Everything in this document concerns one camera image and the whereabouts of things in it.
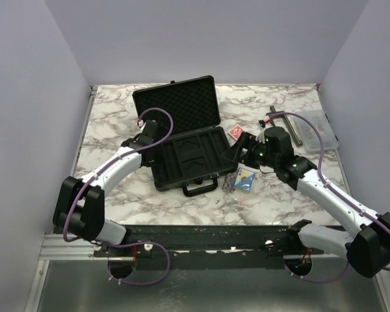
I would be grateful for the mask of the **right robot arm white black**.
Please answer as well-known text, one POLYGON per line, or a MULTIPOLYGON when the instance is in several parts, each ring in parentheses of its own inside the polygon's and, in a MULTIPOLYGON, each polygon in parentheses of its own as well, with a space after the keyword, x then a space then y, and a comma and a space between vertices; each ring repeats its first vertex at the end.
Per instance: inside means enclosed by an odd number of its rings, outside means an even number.
POLYGON ((310 221, 295 225, 286 238, 292 254, 316 248, 346 259, 360 275, 372 278, 390 264, 390 213, 369 209, 327 179, 305 157, 295 155, 288 132, 270 127, 260 136, 243 132, 223 153, 233 163, 258 169, 273 169, 276 177, 320 205, 343 230, 318 226, 310 221))

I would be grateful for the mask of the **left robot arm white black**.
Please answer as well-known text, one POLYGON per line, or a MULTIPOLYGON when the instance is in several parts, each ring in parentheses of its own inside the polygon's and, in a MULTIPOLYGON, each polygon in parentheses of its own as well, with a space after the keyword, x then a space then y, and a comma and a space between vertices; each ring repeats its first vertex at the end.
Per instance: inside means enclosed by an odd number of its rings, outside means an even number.
POLYGON ((165 141, 173 130, 161 136, 160 125, 154 121, 144 124, 142 132, 122 143, 118 151, 101 166, 81 178, 67 177, 61 185, 53 224, 62 230, 66 242, 83 239, 109 244, 118 257, 130 252, 131 241, 124 226, 105 218, 105 197, 126 176, 138 170, 147 151, 165 141))

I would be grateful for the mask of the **black poker carrying case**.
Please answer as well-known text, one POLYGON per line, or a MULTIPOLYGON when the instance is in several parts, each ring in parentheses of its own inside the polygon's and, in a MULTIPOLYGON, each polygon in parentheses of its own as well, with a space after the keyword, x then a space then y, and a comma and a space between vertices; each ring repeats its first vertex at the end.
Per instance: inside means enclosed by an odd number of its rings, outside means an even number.
POLYGON ((187 197, 211 192, 220 176, 238 168, 222 156, 230 144, 220 125, 213 76, 135 90, 133 101, 145 122, 157 123, 151 138, 171 134, 142 158, 159 192, 181 188, 187 197))

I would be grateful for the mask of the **blue tan poker chip stack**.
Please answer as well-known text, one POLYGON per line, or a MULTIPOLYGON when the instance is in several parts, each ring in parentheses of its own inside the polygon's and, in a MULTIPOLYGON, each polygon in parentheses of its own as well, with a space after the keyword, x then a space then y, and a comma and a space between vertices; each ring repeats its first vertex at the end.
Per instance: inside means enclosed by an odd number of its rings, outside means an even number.
POLYGON ((235 184, 236 177, 237 175, 234 173, 229 173, 225 176, 222 185, 222 190, 224 192, 233 192, 235 190, 234 184, 235 184))

